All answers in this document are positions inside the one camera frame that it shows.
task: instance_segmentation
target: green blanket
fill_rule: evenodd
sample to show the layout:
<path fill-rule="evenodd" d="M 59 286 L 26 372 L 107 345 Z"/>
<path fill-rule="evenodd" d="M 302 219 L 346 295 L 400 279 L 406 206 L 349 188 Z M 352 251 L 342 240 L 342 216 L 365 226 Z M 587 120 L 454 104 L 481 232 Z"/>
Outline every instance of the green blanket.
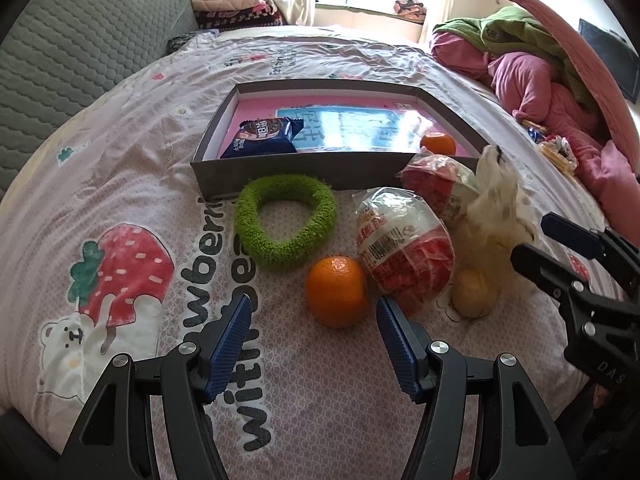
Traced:
<path fill-rule="evenodd" d="M 556 39 L 520 7 L 503 7 L 488 18 L 455 18 L 436 25 L 434 32 L 451 32 L 482 52 L 498 57 L 509 52 L 527 52 L 545 59 L 561 73 L 575 100 L 590 110 L 598 105 L 578 76 L 574 64 Z"/>

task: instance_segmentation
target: beige folded blanket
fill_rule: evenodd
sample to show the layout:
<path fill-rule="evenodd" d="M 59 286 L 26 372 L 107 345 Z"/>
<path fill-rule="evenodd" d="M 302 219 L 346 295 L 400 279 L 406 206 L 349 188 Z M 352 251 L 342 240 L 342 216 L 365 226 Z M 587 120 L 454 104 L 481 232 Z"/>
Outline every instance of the beige folded blanket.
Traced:
<path fill-rule="evenodd" d="M 252 9 L 263 3 L 264 0 L 191 0 L 191 7 L 193 10 L 218 12 L 219 10 Z"/>

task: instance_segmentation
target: red packaged snack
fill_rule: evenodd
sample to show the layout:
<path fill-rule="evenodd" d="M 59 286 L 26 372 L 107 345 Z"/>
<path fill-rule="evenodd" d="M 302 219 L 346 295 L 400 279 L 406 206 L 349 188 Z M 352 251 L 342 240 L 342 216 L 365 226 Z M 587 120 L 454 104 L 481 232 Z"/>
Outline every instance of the red packaged snack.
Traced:
<path fill-rule="evenodd" d="M 449 233 L 425 201 L 405 189 L 370 189 L 359 198 L 358 257 L 410 315 L 449 283 L 454 263 Z"/>
<path fill-rule="evenodd" d="M 445 224 L 465 214 L 480 195 L 473 171 L 445 155 L 416 155 L 398 176 L 402 186 L 423 198 Z"/>

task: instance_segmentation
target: pink comforter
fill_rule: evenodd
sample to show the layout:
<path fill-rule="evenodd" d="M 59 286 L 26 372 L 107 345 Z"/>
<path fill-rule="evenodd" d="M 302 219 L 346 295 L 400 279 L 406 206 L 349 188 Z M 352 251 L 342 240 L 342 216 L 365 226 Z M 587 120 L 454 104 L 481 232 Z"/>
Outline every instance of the pink comforter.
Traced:
<path fill-rule="evenodd" d="M 576 176 L 600 202 L 611 226 L 640 246 L 640 185 L 635 174 L 640 140 L 620 88 L 593 49 L 552 9 L 538 0 L 511 1 L 535 16 L 567 51 L 606 120 L 612 140 L 604 147 L 591 137 L 597 117 L 554 80 L 555 71 L 544 60 L 523 52 L 491 60 L 448 32 L 434 34 L 433 57 L 484 84 L 490 81 L 501 105 L 516 120 L 543 123 L 566 137 L 578 160 Z"/>

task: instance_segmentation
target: orange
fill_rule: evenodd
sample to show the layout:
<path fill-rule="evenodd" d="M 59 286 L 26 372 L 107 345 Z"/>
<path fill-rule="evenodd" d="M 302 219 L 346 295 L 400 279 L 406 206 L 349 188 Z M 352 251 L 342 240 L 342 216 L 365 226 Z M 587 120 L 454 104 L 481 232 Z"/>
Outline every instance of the orange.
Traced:
<path fill-rule="evenodd" d="M 420 140 L 420 146 L 436 155 L 453 156 L 456 154 L 456 141 L 444 132 L 426 134 Z"/>
<path fill-rule="evenodd" d="M 369 311 L 367 275 L 346 256 L 331 256 L 316 263 L 306 277 L 306 304 L 313 316 L 332 328 L 361 321 Z"/>

